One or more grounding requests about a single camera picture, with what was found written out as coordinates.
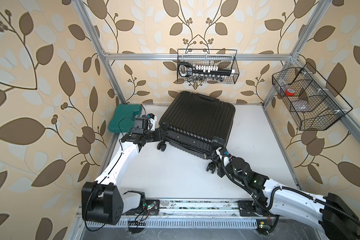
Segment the black hard-shell suitcase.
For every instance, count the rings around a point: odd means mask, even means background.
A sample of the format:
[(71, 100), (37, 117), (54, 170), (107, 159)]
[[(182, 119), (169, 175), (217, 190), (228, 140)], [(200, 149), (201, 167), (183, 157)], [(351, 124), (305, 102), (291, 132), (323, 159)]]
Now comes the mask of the black hard-shell suitcase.
[(207, 171), (223, 177), (221, 159), (216, 150), (227, 146), (236, 108), (217, 98), (180, 92), (159, 121), (164, 138), (157, 149), (165, 151), (167, 143), (205, 160)]

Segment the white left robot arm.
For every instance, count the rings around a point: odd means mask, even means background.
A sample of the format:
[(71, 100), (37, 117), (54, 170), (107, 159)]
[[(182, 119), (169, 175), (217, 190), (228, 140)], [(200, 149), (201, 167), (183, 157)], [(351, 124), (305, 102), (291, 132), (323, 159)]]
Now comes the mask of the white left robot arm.
[(144, 192), (120, 193), (129, 164), (147, 143), (160, 142), (164, 138), (161, 129), (156, 129), (154, 114), (135, 118), (134, 127), (120, 139), (120, 148), (105, 170), (94, 182), (86, 182), (82, 188), (82, 217), (84, 222), (116, 225), (125, 213), (142, 214), (157, 209), (158, 200), (146, 202)]

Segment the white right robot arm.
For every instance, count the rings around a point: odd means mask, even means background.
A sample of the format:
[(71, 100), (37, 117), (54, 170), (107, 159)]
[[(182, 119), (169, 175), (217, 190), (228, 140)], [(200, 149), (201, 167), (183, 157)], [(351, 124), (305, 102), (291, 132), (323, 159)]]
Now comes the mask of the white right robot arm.
[(338, 195), (316, 195), (283, 185), (253, 171), (226, 148), (215, 150), (212, 161), (221, 177), (250, 195), (257, 214), (287, 217), (317, 229), (329, 240), (360, 240), (360, 219)]

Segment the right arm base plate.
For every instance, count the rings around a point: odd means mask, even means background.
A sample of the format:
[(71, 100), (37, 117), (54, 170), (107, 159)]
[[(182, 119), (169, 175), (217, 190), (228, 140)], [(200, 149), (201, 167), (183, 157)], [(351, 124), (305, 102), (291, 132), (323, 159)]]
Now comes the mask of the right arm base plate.
[(272, 214), (269, 211), (259, 208), (254, 201), (241, 200), (238, 201), (238, 208), (241, 217), (269, 217)]

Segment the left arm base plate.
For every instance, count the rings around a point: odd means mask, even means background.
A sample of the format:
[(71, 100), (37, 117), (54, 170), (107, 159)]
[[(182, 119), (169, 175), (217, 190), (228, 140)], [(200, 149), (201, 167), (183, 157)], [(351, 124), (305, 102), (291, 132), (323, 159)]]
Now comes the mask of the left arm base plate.
[(150, 216), (157, 216), (160, 211), (160, 200), (146, 200), (145, 203), (130, 211), (124, 213), (125, 216), (137, 216), (142, 213), (150, 212)]

